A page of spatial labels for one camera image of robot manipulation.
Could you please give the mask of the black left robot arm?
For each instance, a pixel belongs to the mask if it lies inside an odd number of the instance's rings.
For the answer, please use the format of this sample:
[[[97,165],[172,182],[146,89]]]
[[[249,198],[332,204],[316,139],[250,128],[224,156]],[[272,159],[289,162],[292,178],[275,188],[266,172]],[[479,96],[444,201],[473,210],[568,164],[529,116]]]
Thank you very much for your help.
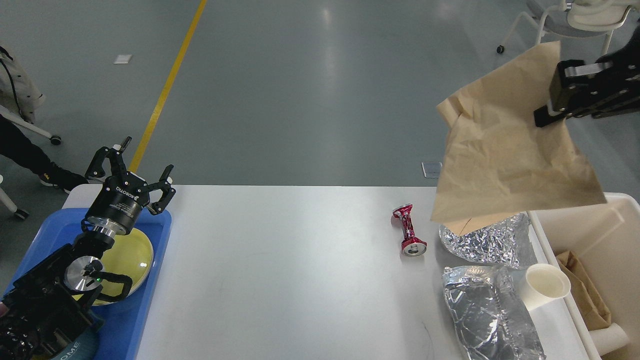
[[[14,281],[2,299],[1,358],[52,358],[96,324],[94,302],[116,303],[130,294],[129,275],[110,272],[103,255],[117,236],[134,229],[144,209],[162,214],[176,191],[169,164],[157,182],[149,183],[128,170],[122,158],[131,137],[120,145],[103,146],[86,171],[101,180],[102,189],[82,219],[81,233]]]

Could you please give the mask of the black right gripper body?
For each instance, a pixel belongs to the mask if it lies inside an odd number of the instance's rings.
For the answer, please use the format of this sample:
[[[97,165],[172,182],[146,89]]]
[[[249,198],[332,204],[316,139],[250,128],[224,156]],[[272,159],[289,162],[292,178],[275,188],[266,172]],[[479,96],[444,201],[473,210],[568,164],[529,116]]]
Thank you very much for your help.
[[[594,119],[621,116],[639,111],[640,26],[628,43],[619,50],[603,55],[596,63],[610,67],[595,75],[596,100]]]

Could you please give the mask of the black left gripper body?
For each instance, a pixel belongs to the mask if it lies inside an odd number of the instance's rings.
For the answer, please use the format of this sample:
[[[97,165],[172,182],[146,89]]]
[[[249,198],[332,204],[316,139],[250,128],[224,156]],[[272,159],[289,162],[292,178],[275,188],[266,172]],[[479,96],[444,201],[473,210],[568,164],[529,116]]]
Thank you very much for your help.
[[[107,229],[108,235],[124,236],[134,225],[150,201],[148,193],[138,191],[147,181],[133,172],[106,177],[101,191],[82,219],[83,231]]]

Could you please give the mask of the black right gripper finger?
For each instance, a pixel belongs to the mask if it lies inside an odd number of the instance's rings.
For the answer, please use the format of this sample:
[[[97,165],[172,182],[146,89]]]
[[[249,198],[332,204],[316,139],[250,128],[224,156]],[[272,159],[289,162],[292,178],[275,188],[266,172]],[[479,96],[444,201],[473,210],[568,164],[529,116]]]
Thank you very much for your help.
[[[640,110],[640,98],[630,97],[626,99],[604,99],[591,105],[579,105],[564,111],[556,111],[551,114],[546,105],[534,111],[534,123],[538,128],[551,125],[560,120],[574,118],[592,117],[593,119],[603,119],[606,117],[622,116]]]
[[[613,67],[613,62],[586,64],[583,60],[563,60],[557,64],[551,80],[549,113],[576,113],[595,102],[603,93],[601,74]]]

